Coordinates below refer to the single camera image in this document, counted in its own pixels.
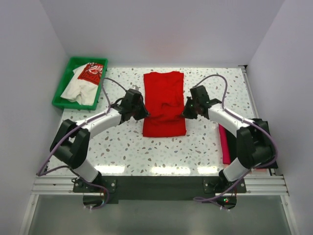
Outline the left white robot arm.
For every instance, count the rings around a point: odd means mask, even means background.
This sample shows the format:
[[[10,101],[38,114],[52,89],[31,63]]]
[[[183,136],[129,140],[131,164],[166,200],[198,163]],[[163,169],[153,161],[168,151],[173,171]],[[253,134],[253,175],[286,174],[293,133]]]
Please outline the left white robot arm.
[[[103,185],[102,175],[87,160],[89,141],[130,118],[141,120],[148,115],[141,92],[129,89],[107,111],[77,122],[70,119],[63,121],[51,144],[50,153],[85,180],[86,189],[96,192]]]

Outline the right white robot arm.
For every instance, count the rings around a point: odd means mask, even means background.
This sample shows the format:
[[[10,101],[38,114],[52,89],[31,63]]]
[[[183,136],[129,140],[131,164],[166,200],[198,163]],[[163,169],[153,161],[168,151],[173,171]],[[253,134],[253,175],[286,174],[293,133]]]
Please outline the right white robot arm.
[[[196,119],[199,115],[212,120],[235,138],[236,157],[219,172],[216,190],[230,192],[235,181],[255,167],[266,168],[277,157],[277,147],[269,133],[268,123],[260,118],[247,119],[225,107],[224,102],[210,99],[204,86],[190,89],[182,116]]]

